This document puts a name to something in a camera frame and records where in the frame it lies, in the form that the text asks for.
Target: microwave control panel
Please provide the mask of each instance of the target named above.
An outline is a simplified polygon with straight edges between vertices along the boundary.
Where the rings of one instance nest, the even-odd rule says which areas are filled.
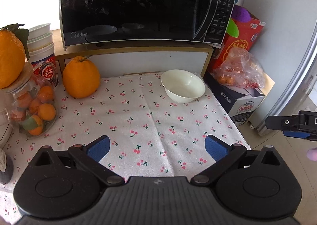
[[[222,43],[234,3],[235,0],[218,0],[217,9],[207,30],[205,42]]]

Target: stack of cups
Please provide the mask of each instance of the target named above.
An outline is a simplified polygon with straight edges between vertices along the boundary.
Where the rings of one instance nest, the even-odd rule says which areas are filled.
[[[29,62],[33,65],[34,74],[45,77],[53,86],[56,86],[58,81],[50,23],[29,29],[28,50]]]

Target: clear plastic bag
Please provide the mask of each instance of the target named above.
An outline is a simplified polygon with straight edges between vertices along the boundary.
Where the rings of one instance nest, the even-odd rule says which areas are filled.
[[[242,88],[265,86],[265,77],[259,62],[243,48],[231,48],[225,61],[213,70],[213,75],[223,85]]]

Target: white refrigerator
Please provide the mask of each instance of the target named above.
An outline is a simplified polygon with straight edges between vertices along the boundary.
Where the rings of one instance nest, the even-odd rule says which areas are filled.
[[[250,118],[264,135],[265,118],[294,114],[317,74],[317,0],[244,0],[243,7],[266,22],[250,50],[275,81]]]

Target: tile floor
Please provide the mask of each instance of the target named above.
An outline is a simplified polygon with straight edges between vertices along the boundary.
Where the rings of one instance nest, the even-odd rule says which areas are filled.
[[[302,200],[295,218],[302,225],[317,225],[317,162],[306,157],[306,152],[317,147],[317,142],[285,137],[281,131],[259,136],[249,123],[238,129],[252,149],[260,150],[270,144],[278,150],[302,187]]]

